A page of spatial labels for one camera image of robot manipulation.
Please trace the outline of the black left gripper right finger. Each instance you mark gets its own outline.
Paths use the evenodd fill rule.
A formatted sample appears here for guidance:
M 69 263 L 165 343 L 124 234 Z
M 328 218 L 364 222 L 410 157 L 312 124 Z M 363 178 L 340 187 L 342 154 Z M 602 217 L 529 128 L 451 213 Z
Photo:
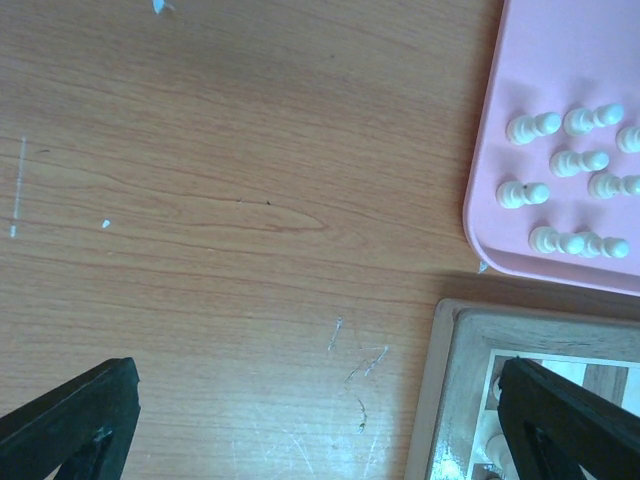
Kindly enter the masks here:
M 521 479 L 637 479 L 639 418 L 516 357 L 499 380 L 498 417 Z

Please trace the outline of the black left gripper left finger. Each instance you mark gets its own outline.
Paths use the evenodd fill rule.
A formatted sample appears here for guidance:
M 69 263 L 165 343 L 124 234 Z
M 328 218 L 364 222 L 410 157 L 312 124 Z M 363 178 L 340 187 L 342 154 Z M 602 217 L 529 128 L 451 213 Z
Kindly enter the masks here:
M 3 479 L 119 479 L 141 407 L 134 360 L 112 358 L 1 418 Z

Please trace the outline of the white chess rook piece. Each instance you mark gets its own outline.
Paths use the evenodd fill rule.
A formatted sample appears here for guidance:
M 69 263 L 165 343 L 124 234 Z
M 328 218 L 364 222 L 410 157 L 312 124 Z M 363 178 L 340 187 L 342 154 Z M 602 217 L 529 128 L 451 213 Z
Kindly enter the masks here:
M 516 478 L 517 471 L 506 441 L 506 437 L 500 433 L 488 440 L 485 446 L 485 454 L 491 462 L 503 473 L 505 478 Z
M 497 376 L 492 384 L 492 394 L 494 396 L 494 398 L 499 401 L 500 400 L 500 396 L 501 396 L 501 388 L 500 388 L 500 376 Z

